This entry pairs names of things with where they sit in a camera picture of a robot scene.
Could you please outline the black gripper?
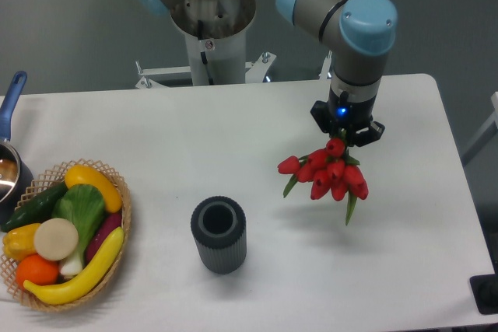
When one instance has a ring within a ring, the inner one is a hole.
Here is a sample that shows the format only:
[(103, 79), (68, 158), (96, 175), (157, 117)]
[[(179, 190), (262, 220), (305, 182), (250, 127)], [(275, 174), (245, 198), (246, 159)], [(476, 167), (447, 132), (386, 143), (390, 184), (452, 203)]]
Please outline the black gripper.
[(348, 93), (345, 98), (330, 89), (328, 102), (316, 101), (310, 114), (323, 133), (336, 134), (339, 129), (355, 131), (347, 138), (349, 147), (363, 147), (377, 142), (381, 139), (385, 126), (373, 121), (376, 96), (361, 102), (352, 102), (351, 99), (352, 95)]

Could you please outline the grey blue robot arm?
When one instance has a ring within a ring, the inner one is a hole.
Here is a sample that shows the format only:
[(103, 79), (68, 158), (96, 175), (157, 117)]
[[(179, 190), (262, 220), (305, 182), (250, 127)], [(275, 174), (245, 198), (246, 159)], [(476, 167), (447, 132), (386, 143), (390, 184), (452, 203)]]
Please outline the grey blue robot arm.
[[(246, 32), (255, 0), (139, 0), (169, 14), (184, 34), (192, 82), (245, 83)], [(390, 0), (275, 0), (279, 14), (326, 46), (333, 57), (328, 99), (311, 115), (324, 133), (352, 146), (377, 141), (383, 124), (372, 117), (398, 13)]]

